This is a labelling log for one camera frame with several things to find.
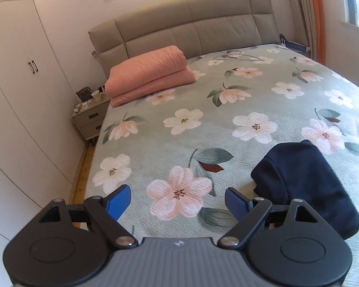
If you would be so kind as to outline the beige two-drawer nightstand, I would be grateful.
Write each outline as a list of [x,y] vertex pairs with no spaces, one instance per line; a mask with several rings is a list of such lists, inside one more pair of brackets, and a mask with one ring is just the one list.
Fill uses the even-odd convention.
[[85,141],[93,142],[100,130],[109,107],[110,98],[100,93],[100,99],[90,99],[86,107],[73,112],[71,119]]

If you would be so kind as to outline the white built-in wardrobe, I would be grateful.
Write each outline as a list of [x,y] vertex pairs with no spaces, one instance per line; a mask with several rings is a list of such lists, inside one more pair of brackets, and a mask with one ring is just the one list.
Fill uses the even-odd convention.
[[7,243],[51,199],[70,199],[84,149],[76,101],[34,0],[0,0],[0,286]]

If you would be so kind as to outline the navy blue striped hoodie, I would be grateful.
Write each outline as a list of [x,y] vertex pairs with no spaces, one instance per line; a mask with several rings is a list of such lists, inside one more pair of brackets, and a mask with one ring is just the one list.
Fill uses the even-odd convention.
[[251,172],[258,196],[275,205],[303,199],[348,239],[359,231],[359,213],[336,173],[309,140],[274,146]]

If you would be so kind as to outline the white mug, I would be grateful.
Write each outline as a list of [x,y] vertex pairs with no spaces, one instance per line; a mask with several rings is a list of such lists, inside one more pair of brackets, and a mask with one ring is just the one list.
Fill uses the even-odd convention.
[[95,101],[100,102],[102,100],[102,93],[99,90],[93,91],[91,93],[91,96]]

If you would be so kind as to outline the blue item beside headboard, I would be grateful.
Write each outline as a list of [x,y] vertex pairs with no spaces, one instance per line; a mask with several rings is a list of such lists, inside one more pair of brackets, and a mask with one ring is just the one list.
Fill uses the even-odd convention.
[[282,46],[300,53],[309,53],[311,50],[308,46],[287,40],[283,34],[280,34],[280,42]]

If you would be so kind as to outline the beige padded headboard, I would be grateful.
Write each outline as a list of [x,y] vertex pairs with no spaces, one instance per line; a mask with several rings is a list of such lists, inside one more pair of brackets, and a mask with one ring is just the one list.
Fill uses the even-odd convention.
[[271,0],[168,0],[110,19],[88,34],[106,76],[129,58],[170,45],[193,58],[280,42]]

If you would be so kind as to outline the orange and beige curtain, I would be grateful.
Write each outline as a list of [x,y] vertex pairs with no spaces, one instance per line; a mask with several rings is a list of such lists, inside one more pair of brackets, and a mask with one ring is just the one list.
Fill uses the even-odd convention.
[[310,57],[325,64],[326,42],[322,0],[290,0],[296,43],[310,48]]

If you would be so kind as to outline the folded pink quilt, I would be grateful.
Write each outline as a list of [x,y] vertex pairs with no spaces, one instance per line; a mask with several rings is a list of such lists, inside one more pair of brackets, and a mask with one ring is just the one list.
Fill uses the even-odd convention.
[[170,45],[130,58],[110,70],[106,96],[114,108],[196,81],[183,52]]

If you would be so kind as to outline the floral green bedspread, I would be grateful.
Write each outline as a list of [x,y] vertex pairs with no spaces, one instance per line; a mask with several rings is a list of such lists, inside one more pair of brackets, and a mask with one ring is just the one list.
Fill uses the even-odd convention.
[[[224,193],[254,196],[253,168],[280,143],[312,142],[359,213],[359,87],[278,45],[224,50],[189,62],[195,82],[111,107],[86,196],[119,186],[121,224],[144,237],[218,238],[235,225]],[[359,286],[359,231],[346,286]]]

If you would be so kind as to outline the dark picture frame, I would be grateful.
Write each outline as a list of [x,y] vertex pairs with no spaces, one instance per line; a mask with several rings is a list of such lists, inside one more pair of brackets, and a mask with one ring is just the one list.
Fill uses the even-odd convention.
[[93,98],[92,93],[93,92],[90,89],[90,87],[84,87],[84,88],[80,89],[79,91],[77,91],[76,95],[81,102],[86,102]]

